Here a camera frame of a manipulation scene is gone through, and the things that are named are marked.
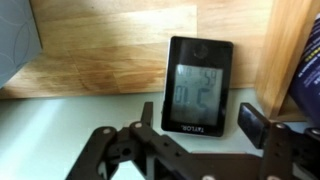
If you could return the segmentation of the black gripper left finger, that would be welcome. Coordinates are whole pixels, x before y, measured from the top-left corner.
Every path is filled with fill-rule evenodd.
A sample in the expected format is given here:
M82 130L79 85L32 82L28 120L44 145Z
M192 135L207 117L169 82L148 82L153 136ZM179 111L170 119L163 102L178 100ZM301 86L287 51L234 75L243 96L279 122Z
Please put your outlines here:
M153 123L153 103L152 102L144 103L140 121L148 125L149 127L152 126L152 123Z

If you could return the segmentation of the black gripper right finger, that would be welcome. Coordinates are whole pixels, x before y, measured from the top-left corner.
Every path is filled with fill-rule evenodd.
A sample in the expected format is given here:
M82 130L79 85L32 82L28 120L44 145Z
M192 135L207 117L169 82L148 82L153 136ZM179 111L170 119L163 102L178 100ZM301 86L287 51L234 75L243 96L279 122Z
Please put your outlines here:
M270 122L250 103L240 104L237 123L256 149L262 149Z

